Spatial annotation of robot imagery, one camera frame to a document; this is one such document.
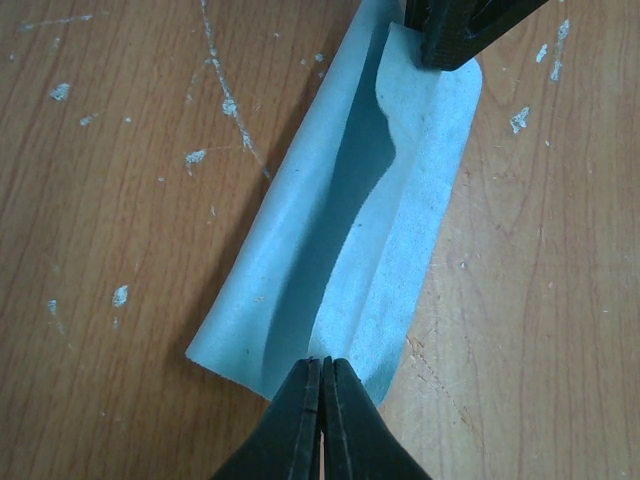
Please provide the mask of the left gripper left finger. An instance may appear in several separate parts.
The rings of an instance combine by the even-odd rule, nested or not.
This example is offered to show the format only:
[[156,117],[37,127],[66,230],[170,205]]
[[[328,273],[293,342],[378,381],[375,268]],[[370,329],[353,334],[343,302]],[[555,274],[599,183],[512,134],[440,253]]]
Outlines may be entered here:
[[318,359],[297,361],[248,439],[215,479],[317,479],[320,476]]

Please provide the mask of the light blue cleaning cloth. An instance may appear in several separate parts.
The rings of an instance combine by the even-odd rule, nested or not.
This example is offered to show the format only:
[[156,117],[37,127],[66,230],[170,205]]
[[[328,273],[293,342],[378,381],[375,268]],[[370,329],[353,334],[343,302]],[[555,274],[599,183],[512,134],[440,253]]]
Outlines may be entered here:
[[399,366],[482,89],[422,69],[396,1],[363,2],[186,355],[272,398],[344,358],[375,403]]

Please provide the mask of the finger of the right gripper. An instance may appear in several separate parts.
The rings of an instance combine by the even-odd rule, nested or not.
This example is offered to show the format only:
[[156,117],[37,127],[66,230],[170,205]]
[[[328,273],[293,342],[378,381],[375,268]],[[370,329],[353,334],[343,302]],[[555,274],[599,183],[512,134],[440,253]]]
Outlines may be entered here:
[[423,23],[421,64],[454,71],[546,3],[517,1],[429,1]]
[[404,25],[419,32],[435,31],[441,21],[440,0],[406,0]]

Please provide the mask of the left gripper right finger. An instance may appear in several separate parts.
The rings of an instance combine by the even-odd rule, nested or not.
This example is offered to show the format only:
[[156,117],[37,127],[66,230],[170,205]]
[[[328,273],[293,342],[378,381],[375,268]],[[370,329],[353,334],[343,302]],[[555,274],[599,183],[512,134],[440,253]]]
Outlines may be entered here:
[[387,428],[350,363],[323,362],[324,473],[327,479],[427,479]]

